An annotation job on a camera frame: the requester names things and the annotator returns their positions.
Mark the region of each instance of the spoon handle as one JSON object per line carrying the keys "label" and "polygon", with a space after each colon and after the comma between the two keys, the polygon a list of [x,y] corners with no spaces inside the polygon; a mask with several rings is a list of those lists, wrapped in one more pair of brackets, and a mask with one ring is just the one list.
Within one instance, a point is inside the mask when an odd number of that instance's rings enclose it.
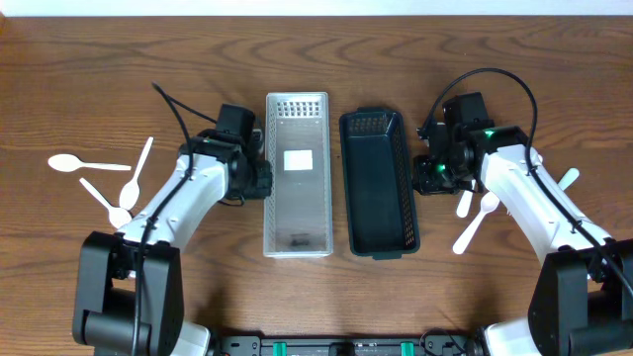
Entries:
{"label": "spoon handle", "polygon": [[[475,180],[471,182],[471,189],[475,189]],[[457,211],[455,212],[458,217],[465,218],[468,215],[468,211],[471,210],[471,202],[473,201],[473,192],[464,191],[462,198],[457,205]]]}
{"label": "spoon handle", "polygon": [[147,139],[147,142],[145,143],[145,147],[142,149],[142,152],[140,153],[140,158],[138,159],[138,164],[136,165],[135,176],[134,178],[132,178],[133,180],[138,178],[138,175],[140,174],[140,170],[142,169],[143,165],[145,164],[145,160],[147,159],[147,156],[149,155],[149,149],[151,148],[151,143],[153,141],[154,141],[154,137],[149,137]]}
{"label": "spoon handle", "polygon": [[79,179],[79,182],[83,185],[84,188],[86,188],[88,193],[90,193],[93,197],[95,197],[95,199],[98,200],[99,203],[101,203],[104,207],[106,207],[106,209],[108,210],[112,209],[112,205],[108,203],[106,198],[104,198],[103,195],[101,195],[101,193],[99,193],[99,191],[95,187],[92,186],[92,184],[90,184],[87,180],[83,178]]}
{"label": "spoon handle", "polygon": [[132,170],[128,165],[110,163],[83,163],[85,168],[105,169],[105,170]]}
{"label": "spoon handle", "polygon": [[457,241],[455,241],[455,244],[453,244],[453,252],[455,252],[456,254],[464,253],[466,247],[468,247],[468,244],[471,243],[471,240],[473,239],[477,228],[479,228],[479,225],[482,223],[482,220],[485,216],[485,212],[479,212],[477,214],[475,219],[471,222],[471,224],[468,225],[468,227],[466,227],[464,232],[459,235]]}
{"label": "spoon handle", "polygon": [[580,177],[580,175],[581,172],[578,169],[572,168],[568,170],[567,173],[565,173],[563,178],[561,178],[561,181],[558,182],[558,186],[561,188],[561,190],[566,190],[569,186],[572,185],[572,183],[574,183],[574,181],[578,179],[578,177]]}

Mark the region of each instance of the green clamp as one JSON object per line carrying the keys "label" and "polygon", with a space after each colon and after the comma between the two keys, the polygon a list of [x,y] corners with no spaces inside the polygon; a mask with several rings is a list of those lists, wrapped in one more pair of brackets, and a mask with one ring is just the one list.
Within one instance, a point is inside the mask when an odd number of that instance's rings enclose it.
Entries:
{"label": "green clamp", "polygon": [[286,343],[285,342],[275,342],[275,343],[273,343],[273,356],[286,356]]}
{"label": "green clamp", "polygon": [[403,356],[415,356],[415,345],[412,342],[403,342],[400,344],[400,348],[403,351]]}

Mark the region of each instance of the perforated metal basket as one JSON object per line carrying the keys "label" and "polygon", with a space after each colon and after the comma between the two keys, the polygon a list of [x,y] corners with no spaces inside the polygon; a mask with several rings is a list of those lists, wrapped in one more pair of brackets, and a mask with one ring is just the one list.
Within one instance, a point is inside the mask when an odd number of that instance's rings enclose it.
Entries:
{"label": "perforated metal basket", "polygon": [[264,255],[332,253],[326,93],[268,94],[266,159],[273,169],[273,189],[264,206]]}

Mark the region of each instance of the white label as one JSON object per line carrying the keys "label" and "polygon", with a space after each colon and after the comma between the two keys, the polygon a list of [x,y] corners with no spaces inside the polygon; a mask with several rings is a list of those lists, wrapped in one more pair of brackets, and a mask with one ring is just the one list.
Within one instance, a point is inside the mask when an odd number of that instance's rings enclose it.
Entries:
{"label": "white label", "polygon": [[284,170],[313,170],[313,152],[310,149],[284,151]]}

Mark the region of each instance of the spoon bowl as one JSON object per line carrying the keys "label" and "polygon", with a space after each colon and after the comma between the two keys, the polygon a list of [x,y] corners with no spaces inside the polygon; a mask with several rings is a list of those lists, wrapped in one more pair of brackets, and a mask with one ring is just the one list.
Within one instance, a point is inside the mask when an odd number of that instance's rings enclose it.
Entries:
{"label": "spoon bowl", "polygon": [[60,172],[72,172],[81,168],[83,162],[72,154],[56,154],[48,159],[48,165]]}
{"label": "spoon bowl", "polygon": [[482,201],[480,202],[481,209],[479,210],[479,213],[473,219],[471,224],[466,227],[464,232],[462,232],[462,234],[457,238],[455,244],[453,244],[453,252],[455,252],[456,254],[464,253],[466,247],[473,239],[475,232],[479,228],[479,225],[482,223],[482,220],[484,219],[486,214],[493,212],[498,207],[498,204],[499,199],[495,195],[495,193],[486,193],[486,195],[484,196],[484,198],[482,198]]}
{"label": "spoon bowl", "polygon": [[131,210],[138,200],[140,195],[140,187],[138,181],[135,179],[126,183],[121,190],[121,196],[119,196],[119,205],[123,209]]}
{"label": "spoon bowl", "polygon": [[110,223],[115,228],[121,228],[121,226],[125,225],[132,221],[132,216],[130,212],[123,208],[112,208],[108,209],[108,219]]}
{"label": "spoon bowl", "polygon": [[81,159],[77,158],[77,156],[67,153],[56,154],[53,157],[49,158],[48,165],[50,166],[50,168],[60,172],[72,172],[82,167],[118,171],[126,171],[132,169],[130,166],[123,164],[84,163],[81,161]]}
{"label": "spoon bowl", "polygon": [[138,196],[140,195],[140,187],[138,186],[138,175],[140,175],[140,171],[142,170],[142,167],[147,160],[149,149],[151,148],[151,143],[153,141],[154,137],[149,137],[147,139],[145,147],[142,149],[140,157],[138,158],[135,175],[132,177],[132,180],[130,180],[130,182],[126,183],[126,185],[123,186],[123,189],[121,190],[121,194],[119,195],[119,206],[121,208],[131,210],[138,200]]}

